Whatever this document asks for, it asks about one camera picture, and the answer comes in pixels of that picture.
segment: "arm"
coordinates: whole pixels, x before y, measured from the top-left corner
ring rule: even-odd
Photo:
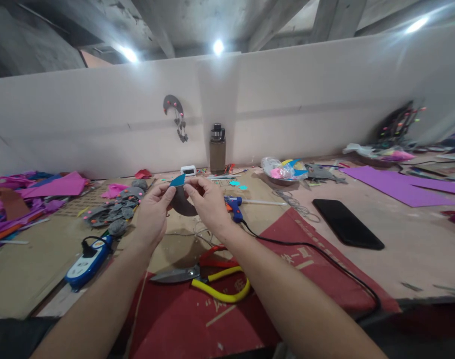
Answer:
[[[203,223],[235,256],[269,318],[299,358],[386,358],[322,289],[236,226],[219,187],[190,179],[185,191]]]
[[[139,280],[166,232],[175,189],[155,187],[139,208],[135,237],[71,307],[32,358],[106,358],[128,314]]]

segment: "ceiling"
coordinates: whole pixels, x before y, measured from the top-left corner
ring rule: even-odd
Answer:
[[[258,51],[402,30],[455,19],[455,0],[23,0],[69,34],[69,42],[111,63]]]

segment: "ceiling light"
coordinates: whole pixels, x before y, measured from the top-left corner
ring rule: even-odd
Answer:
[[[222,43],[221,40],[217,40],[215,43],[214,43],[214,53],[217,55],[217,56],[220,56],[220,54],[224,52],[224,44]]]
[[[417,31],[420,27],[425,25],[427,23],[427,21],[428,21],[428,17],[421,18],[420,20],[418,20],[418,21],[414,22],[412,25],[410,25],[410,27],[405,31],[405,33]]]
[[[136,54],[134,53],[134,51],[132,51],[130,48],[127,48],[127,47],[122,47],[121,46],[121,53],[125,56],[126,59],[128,59],[130,62],[137,62],[138,61],[138,57],[136,56]]]

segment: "smartphone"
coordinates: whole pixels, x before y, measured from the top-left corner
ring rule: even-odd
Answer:
[[[345,205],[332,199],[314,199],[314,206],[345,245],[382,250],[385,245]]]

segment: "yellow handle pliers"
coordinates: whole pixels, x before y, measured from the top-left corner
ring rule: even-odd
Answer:
[[[251,288],[251,284],[248,278],[246,278],[246,285],[244,288],[242,288],[242,290],[237,294],[224,294],[216,291],[214,288],[208,285],[210,282],[214,282],[220,278],[227,277],[233,273],[244,272],[239,266],[225,269],[219,273],[212,274],[207,278],[202,278],[200,272],[201,268],[199,264],[196,264],[192,268],[175,269],[171,272],[158,274],[152,277],[150,280],[159,283],[181,283],[192,279],[191,285],[193,287],[196,287],[213,296],[215,299],[225,303],[237,303],[241,301],[247,296]]]

